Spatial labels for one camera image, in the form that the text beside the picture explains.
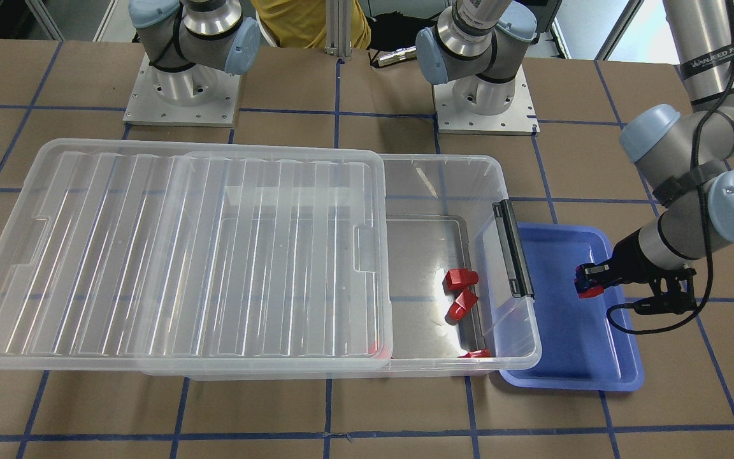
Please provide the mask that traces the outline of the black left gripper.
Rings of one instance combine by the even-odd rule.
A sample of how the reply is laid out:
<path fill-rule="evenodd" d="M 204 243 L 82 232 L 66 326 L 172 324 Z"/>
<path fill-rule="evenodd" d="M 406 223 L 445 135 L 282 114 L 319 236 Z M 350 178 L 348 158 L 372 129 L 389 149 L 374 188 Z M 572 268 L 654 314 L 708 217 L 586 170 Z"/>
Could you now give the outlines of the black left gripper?
<path fill-rule="evenodd" d="M 687 264 L 678 268 L 661 268 L 653 264 L 641 251 L 638 233 L 632 233 L 615 245 L 611 258 L 606 261 L 579 265 L 575 279 L 583 275 L 595 279 L 604 290 L 623 284 L 650 285 L 652 296 L 632 304 L 614 305 L 608 308 L 607 316 L 612 316 L 615 310 L 634 310 L 641 316 L 679 316 L 697 309 L 691 285 L 696 270 Z"/>

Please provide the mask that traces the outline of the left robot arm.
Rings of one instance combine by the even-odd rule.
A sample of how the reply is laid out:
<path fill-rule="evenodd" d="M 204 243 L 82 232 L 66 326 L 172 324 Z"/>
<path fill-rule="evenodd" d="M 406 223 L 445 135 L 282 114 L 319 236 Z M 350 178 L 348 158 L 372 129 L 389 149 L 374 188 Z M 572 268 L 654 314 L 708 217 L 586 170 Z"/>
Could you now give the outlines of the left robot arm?
<path fill-rule="evenodd" d="M 615 245 L 606 261 L 575 270 L 580 298 L 623 284 L 650 285 L 639 314 L 697 313 L 691 265 L 734 244 L 734 1 L 665 1 L 690 114 L 656 105 L 628 123 L 620 144 L 665 211 Z M 538 21 L 515 1 L 457 1 L 417 32 L 417 61 L 434 85 L 462 82 L 470 110 L 491 115 L 510 95 Z"/>

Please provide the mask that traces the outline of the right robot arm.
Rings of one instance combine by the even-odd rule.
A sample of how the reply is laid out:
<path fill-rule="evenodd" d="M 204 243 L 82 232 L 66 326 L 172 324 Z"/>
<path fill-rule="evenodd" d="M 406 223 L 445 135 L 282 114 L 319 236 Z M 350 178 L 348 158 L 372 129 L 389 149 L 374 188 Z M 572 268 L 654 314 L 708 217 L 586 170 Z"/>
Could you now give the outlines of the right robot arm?
<path fill-rule="evenodd" d="M 131 1 L 139 44 L 0 39 L 0 187 L 56 138 L 219 143 L 233 97 L 201 71 L 242 75 L 260 31 L 235 1 Z"/>

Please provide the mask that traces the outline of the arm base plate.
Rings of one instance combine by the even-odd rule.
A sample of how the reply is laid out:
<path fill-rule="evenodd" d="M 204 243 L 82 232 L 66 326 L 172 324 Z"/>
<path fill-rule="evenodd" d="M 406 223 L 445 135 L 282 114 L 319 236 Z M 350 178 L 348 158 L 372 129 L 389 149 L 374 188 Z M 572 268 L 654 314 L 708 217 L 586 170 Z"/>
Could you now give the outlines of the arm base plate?
<path fill-rule="evenodd" d="M 432 93 L 441 133 L 507 136 L 541 133 L 523 68 L 504 84 L 466 76 L 436 85 Z"/>
<path fill-rule="evenodd" d="M 239 75 L 204 65 L 167 73 L 149 65 L 144 55 L 123 122 L 132 126 L 232 128 L 240 89 Z"/>

